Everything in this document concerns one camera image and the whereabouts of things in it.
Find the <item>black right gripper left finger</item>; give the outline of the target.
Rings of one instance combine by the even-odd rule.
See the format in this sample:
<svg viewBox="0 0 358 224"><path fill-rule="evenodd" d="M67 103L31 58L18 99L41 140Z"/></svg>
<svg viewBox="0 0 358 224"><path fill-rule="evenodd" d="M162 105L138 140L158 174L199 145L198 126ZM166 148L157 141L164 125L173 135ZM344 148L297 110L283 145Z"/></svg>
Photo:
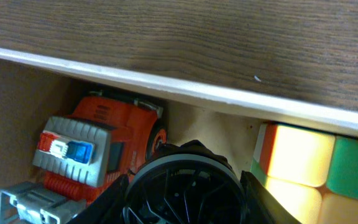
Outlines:
<svg viewBox="0 0 358 224"><path fill-rule="evenodd" d="M89 207L67 224L122 224L126 204L124 194L129 186L127 175L120 175Z"/></svg>

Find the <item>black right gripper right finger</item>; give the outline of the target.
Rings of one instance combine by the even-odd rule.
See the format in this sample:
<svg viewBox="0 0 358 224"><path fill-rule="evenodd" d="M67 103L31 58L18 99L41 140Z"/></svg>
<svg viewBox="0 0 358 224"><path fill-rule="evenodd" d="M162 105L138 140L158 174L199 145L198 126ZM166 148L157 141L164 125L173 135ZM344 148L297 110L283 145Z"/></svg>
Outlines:
<svg viewBox="0 0 358 224"><path fill-rule="evenodd" d="M245 193L245 223L300 224L251 173L242 171Z"/></svg>

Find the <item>colourful puzzle cube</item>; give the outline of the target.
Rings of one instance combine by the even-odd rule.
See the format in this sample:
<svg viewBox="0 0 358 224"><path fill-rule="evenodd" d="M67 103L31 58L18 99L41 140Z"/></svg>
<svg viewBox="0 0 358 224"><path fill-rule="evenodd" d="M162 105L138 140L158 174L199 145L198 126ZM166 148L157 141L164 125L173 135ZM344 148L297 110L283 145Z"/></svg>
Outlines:
<svg viewBox="0 0 358 224"><path fill-rule="evenodd" d="M358 139L262 124L250 171L300 223L358 223Z"/></svg>

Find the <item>red toy fire truck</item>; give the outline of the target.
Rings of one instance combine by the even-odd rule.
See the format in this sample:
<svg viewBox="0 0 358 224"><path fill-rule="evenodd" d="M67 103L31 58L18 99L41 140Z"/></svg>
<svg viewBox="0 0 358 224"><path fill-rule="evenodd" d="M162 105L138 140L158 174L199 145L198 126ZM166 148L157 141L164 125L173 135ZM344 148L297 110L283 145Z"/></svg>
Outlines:
<svg viewBox="0 0 358 224"><path fill-rule="evenodd" d="M0 223L68 223L167 141L162 113L142 96L99 90L50 117L32 161L44 179L1 189Z"/></svg>

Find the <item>black round cap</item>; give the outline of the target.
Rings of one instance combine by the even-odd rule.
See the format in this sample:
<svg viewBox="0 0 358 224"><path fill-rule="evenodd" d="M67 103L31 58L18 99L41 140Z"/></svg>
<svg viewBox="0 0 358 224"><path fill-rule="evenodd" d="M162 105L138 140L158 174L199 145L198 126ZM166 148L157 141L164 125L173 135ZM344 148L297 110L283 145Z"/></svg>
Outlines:
<svg viewBox="0 0 358 224"><path fill-rule="evenodd" d="M129 184L124 223L245 223L246 200L224 156L193 140L163 144Z"/></svg>

